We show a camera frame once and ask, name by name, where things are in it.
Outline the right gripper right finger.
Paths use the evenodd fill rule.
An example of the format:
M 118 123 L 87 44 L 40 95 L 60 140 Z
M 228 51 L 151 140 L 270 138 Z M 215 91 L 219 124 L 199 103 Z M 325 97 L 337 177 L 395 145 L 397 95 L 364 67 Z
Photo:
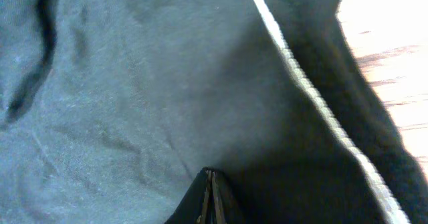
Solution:
M 212 223 L 246 224 L 247 220 L 234 195 L 227 177 L 219 171 L 212 172 L 213 211 Z

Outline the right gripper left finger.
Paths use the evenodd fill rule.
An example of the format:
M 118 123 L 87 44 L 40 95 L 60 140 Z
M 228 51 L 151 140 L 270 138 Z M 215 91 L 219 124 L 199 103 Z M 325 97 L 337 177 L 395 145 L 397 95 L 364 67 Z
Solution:
M 165 224 L 206 224 L 211 195 L 211 170 L 203 168 Z

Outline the black shorts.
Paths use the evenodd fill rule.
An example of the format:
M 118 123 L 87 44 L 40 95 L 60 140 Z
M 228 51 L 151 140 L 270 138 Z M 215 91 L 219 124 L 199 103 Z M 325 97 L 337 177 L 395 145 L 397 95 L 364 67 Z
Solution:
M 203 169 L 247 223 L 426 223 L 340 0 L 1 0 L 1 222 L 165 223 Z

